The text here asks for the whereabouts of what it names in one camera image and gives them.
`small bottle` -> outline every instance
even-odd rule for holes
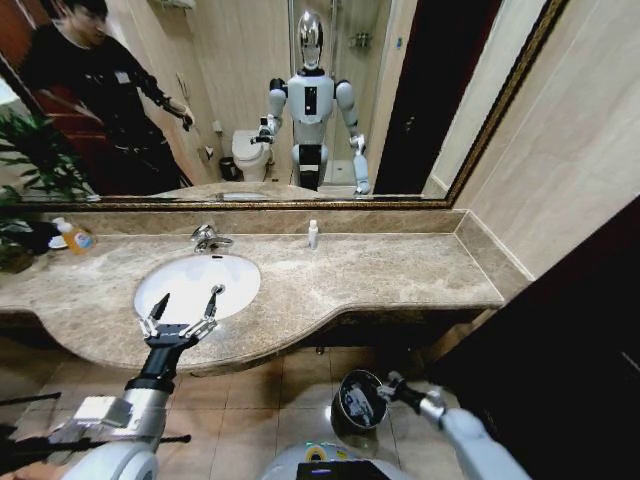
[[[96,244],[95,238],[80,227],[74,227],[69,222],[65,222],[64,218],[54,218],[53,223],[58,227],[58,231],[62,234],[62,238],[66,242],[69,250],[76,254],[88,252]]]
[[[309,248],[318,248],[318,222],[315,220],[309,222]]]

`marble countertop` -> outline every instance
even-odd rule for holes
[[[187,350],[181,369],[248,368],[346,311],[504,303],[452,234],[323,234],[315,251],[306,235],[231,238],[235,245],[218,253],[255,262],[260,290]],[[85,255],[51,252],[42,271],[4,277],[0,310],[34,312],[61,345],[90,361],[139,368],[148,349],[133,309],[136,288],[156,267],[192,251],[186,235],[98,237]]]

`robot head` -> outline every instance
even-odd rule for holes
[[[304,12],[298,22],[298,34],[300,35],[300,51],[302,63],[307,70],[316,70],[320,67],[322,55],[322,23],[320,17],[309,11]]]

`faucet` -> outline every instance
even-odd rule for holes
[[[196,242],[196,246],[193,249],[194,253],[206,253],[207,250],[233,245],[233,240],[230,238],[218,236],[215,230],[215,224],[213,227],[211,225],[200,225],[196,228],[195,232],[191,234],[191,241]]]

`toilet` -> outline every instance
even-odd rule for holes
[[[255,130],[236,130],[233,132],[231,152],[236,166],[242,170],[245,182],[262,182],[266,173],[266,165],[271,154],[268,143],[251,144],[251,138],[258,132]]]

